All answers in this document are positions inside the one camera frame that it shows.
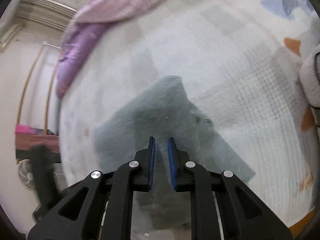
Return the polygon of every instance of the bed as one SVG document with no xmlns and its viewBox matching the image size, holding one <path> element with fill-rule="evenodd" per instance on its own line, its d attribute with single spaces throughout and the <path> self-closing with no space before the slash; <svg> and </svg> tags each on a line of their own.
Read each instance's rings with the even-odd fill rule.
<svg viewBox="0 0 320 240">
<path fill-rule="evenodd" d="M 69 185 L 157 141 L 151 202 L 135 194 L 132 238 L 185 239 L 188 196 L 170 190 L 166 140 L 232 170 L 288 226 L 314 206 L 319 139 L 299 80 L 319 44 L 308 0 L 163 0 L 113 25 L 65 94 Z"/>
</svg>

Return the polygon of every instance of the white fan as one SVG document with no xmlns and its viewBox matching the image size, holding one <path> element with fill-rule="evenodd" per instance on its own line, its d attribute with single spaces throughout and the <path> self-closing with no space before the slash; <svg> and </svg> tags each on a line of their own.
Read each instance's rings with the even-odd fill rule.
<svg viewBox="0 0 320 240">
<path fill-rule="evenodd" d="M 18 176 L 21 183 L 30 190 L 36 190 L 30 160 L 22 160 L 18 165 Z"/>
</svg>

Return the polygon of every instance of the gray cloth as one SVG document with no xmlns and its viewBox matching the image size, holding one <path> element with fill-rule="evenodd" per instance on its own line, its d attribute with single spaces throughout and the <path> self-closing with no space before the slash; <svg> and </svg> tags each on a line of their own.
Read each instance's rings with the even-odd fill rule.
<svg viewBox="0 0 320 240">
<path fill-rule="evenodd" d="M 255 172 L 214 131 L 212 121 L 187 97 L 181 78 L 165 76 L 94 131 L 94 144 L 103 172 L 116 170 L 136 151 L 156 139 L 153 189 L 135 193 L 132 229 L 170 228 L 190 221 L 188 193 L 175 193 L 170 182 L 167 140 L 210 171 L 232 170 L 248 182 Z"/>
</svg>

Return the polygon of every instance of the triangular cutout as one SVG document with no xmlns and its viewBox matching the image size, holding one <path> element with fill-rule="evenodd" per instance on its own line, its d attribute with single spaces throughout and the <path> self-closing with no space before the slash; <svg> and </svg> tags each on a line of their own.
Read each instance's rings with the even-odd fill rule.
<svg viewBox="0 0 320 240">
<path fill-rule="evenodd" d="M 60 209 L 59 215 L 73 221 L 77 220 L 88 191 L 89 189 L 87 187 L 82 188 L 73 199 Z"/>
<path fill-rule="evenodd" d="M 236 193 L 248 220 L 262 215 L 262 210 L 241 188 L 236 187 Z"/>
</svg>

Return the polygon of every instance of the pink blanket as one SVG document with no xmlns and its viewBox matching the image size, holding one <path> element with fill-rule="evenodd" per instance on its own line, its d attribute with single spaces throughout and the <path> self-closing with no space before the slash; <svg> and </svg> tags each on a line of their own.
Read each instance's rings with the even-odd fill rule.
<svg viewBox="0 0 320 240">
<path fill-rule="evenodd" d="M 71 20 L 63 38 L 57 96 L 62 98 L 77 72 L 112 23 L 146 12 L 161 0 L 90 0 Z"/>
</svg>

